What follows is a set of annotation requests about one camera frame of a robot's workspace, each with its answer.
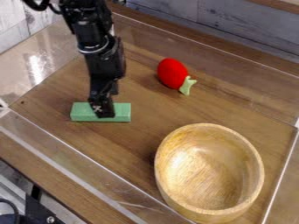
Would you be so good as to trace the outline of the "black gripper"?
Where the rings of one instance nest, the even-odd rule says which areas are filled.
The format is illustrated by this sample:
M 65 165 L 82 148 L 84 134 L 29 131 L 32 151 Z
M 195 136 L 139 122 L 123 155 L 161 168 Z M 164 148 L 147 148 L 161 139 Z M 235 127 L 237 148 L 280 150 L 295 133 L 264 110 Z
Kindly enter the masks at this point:
M 103 48 L 84 54 L 89 75 L 88 104 L 97 118 L 116 116 L 111 95 L 117 94 L 117 81 L 124 78 L 127 62 L 120 37 L 109 37 Z

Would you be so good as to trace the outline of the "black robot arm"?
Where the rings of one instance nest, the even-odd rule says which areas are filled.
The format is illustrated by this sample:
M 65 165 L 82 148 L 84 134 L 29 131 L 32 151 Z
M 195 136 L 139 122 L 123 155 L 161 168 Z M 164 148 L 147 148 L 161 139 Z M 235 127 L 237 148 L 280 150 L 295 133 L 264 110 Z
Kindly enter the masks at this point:
M 115 118 L 112 95 L 127 63 L 121 38 L 113 34 L 112 12 L 105 0 L 60 0 L 58 6 L 88 67 L 88 105 L 97 118 Z

